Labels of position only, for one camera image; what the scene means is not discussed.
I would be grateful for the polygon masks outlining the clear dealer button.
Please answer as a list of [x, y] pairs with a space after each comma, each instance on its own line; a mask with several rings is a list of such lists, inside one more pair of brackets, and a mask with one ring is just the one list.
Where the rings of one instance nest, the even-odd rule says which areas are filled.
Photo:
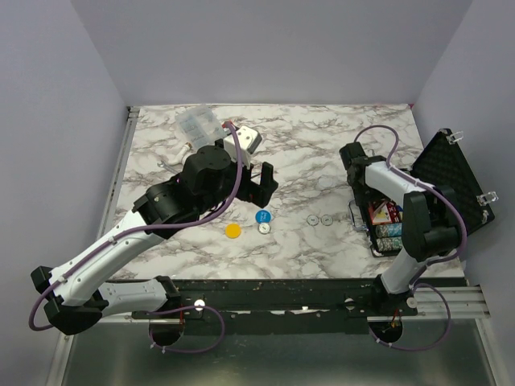
[[331, 178], [329, 176], [321, 176], [317, 182], [317, 186], [321, 190], [329, 189], [329, 188], [333, 187], [333, 185], [334, 185], [333, 178]]

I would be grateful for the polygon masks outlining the red playing card deck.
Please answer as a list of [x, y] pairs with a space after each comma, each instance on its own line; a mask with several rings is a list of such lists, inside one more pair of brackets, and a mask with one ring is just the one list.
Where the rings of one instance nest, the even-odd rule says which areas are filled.
[[368, 213], [373, 225], [401, 223], [403, 218], [402, 208], [389, 200], [369, 203]]

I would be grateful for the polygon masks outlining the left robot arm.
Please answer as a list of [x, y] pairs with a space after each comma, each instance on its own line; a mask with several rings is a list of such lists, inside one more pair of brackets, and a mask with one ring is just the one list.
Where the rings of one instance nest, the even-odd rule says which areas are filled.
[[187, 158], [177, 175], [149, 187], [122, 220], [79, 256], [59, 267], [35, 269], [31, 280], [40, 294], [35, 305], [43, 308], [47, 327], [75, 335], [114, 314], [171, 317], [183, 303], [169, 277], [111, 277], [177, 232], [214, 220], [235, 199], [264, 208], [278, 188], [274, 168], [262, 163], [258, 183], [252, 180], [252, 170], [224, 148], [204, 146]]

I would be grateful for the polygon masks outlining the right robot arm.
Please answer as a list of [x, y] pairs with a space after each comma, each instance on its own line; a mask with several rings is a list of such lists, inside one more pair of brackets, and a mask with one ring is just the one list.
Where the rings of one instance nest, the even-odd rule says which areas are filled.
[[424, 183], [390, 164], [382, 156], [369, 157], [359, 142], [340, 150], [347, 181], [358, 202], [377, 191], [401, 206], [402, 249], [391, 266], [374, 280], [370, 305], [381, 315], [397, 309], [426, 268], [451, 260], [467, 240], [464, 220], [450, 187]]

